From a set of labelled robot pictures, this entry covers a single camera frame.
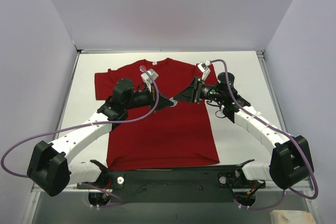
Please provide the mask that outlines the round gold blue brooch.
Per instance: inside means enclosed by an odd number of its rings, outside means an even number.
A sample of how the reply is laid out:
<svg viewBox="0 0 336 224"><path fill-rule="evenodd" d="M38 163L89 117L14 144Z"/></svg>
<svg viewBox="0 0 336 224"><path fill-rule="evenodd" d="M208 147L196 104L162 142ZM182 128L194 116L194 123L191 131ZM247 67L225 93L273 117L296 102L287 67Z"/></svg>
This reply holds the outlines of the round gold blue brooch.
<svg viewBox="0 0 336 224"><path fill-rule="evenodd" d="M174 100L174 98L170 98L171 105L170 107L175 107L178 104L178 101Z"/></svg>

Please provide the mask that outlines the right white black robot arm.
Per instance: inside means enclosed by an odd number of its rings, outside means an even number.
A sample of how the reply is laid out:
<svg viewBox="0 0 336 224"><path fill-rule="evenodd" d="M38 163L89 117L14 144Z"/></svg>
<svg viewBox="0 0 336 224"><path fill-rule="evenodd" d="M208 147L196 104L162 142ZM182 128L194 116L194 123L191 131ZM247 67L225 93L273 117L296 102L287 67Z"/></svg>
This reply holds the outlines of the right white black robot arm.
<svg viewBox="0 0 336 224"><path fill-rule="evenodd" d="M222 72L215 85L207 85L195 77L191 84L174 96L178 102L215 102L224 117L244 128L271 154L269 163L247 161L240 165L239 174L245 180L274 182L288 189L313 174L308 141L302 136L288 136L258 115L251 104L234 88L235 76Z"/></svg>

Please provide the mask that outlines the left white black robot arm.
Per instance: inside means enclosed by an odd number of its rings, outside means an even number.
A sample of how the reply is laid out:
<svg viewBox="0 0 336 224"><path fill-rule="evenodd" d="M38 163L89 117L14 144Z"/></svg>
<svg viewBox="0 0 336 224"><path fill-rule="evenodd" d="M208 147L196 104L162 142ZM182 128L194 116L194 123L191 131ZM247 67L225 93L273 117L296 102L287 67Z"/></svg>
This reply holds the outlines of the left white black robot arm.
<svg viewBox="0 0 336 224"><path fill-rule="evenodd" d="M84 124L50 143L35 145L27 176L49 196L61 193L68 185L90 182L94 187L106 185L106 168L95 160L73 163L72 160L99 137L115 130L128 117L128 111L150 107L153 111L175 106L176 102L148 84L135 91L133 81L121 79L105 103Z"/></svg>

